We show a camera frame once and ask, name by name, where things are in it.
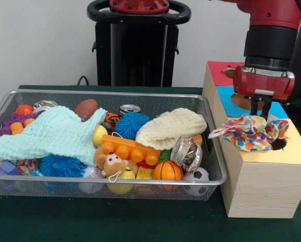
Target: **table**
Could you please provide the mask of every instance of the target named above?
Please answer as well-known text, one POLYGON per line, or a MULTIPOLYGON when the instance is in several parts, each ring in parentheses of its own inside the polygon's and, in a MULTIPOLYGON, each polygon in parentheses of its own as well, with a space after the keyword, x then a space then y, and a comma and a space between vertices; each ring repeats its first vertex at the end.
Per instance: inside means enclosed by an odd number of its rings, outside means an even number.
MULTIPOLYGON (((21 86, 28 89, 201 94, 201 88, 21 86)), ((294 219, 228 218, 219 189, 207 202, 0 197, 0 241, 301 241, 294 219)))

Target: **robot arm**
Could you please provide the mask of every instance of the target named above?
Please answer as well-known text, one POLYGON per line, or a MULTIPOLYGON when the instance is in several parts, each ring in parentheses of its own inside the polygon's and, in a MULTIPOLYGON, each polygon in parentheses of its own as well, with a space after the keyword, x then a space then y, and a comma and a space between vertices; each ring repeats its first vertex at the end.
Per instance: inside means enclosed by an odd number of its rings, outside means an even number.
POLYGON ((294 87, 288 69, 301 22, 301 0, 220 1, 236 3, 250 14, 246 62, 236 68, 234 90, 252 99, 251 115, 257 114, 257 103, 263 100, 262 116, 267 118, 271 101, 286 100, 294 87))

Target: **black cable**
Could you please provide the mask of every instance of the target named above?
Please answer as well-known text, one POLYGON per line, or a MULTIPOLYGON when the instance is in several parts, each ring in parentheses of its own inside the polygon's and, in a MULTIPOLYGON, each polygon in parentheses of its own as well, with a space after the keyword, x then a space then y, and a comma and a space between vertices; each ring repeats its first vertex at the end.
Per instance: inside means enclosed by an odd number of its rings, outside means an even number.
POLYGON ((87 86, 89 86, 89 81, 88 81, 88 79, 86 78, 86 76, 81 76, 81 77, 79 78, 79 80, 78 80, 77 85, 80 85, 80 82, 81 82, 82 79, 85 79, 87 86))

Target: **mint green cloth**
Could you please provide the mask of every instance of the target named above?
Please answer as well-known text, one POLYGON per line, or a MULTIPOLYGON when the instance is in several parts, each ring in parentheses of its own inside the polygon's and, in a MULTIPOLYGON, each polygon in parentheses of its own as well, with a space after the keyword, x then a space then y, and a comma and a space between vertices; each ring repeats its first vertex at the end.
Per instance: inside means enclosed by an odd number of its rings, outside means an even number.
POLYGON ((95 165, 92 134, 105 117, 106 111, 99 108, 90 119, 81 122, 81 118, 67 107, 50 108, 21 134, 0 138, 0 160, 35 159, 54 154, 95 165))

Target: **wire basket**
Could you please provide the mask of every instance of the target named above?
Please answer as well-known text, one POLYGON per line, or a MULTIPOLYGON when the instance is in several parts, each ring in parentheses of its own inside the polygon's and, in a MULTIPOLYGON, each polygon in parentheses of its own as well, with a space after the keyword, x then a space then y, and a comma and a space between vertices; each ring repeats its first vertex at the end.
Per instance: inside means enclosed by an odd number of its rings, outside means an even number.
POLYGON ((203 115, 208 128, 203 134, 203 157, 200 166, 209 173, 210 181, 118 179, 110 184, 106 178, 0 175, 0 196, 206 201, 216 187, 226 180, 227 170, 219 140, 207 138, 210 131, 215 129, 210 108, 207 100, 199 95, 19 89, 6 94, 0 102, 0 128, 22 104, 34 105, 41 100, 53 100, 74 110, 80 102, 89 98, 96 99, 100 107, 112 113, 117 113, 123 104, 136 104, 151 119, 179 107, 203 115))

